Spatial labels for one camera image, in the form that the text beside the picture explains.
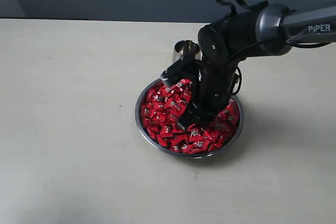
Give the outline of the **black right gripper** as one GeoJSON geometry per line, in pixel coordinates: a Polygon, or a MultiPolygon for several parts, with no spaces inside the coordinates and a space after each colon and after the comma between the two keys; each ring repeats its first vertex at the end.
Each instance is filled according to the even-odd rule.
{"type": "Polygon", "coordinates": [[[223,65],[204,58],[201,63],[201,80],[193,87],[192,99],[184,114],[176,121],[183,131],[193,124],[209,124],[228,105],[238,61],[223,65]]]}

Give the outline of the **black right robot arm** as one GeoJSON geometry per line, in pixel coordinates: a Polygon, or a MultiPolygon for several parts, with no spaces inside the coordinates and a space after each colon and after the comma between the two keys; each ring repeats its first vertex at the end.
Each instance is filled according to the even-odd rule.
{"type": "Polygon", "coordinates": [[[202,60],[192,98],[177,124],[203,126],[224,110],[233,94],[238,64],[248,57],[282,56],[291,48],[335,42],[335,5],[291,11],[283,4],[224,17],[198,32],[202,60]]]}

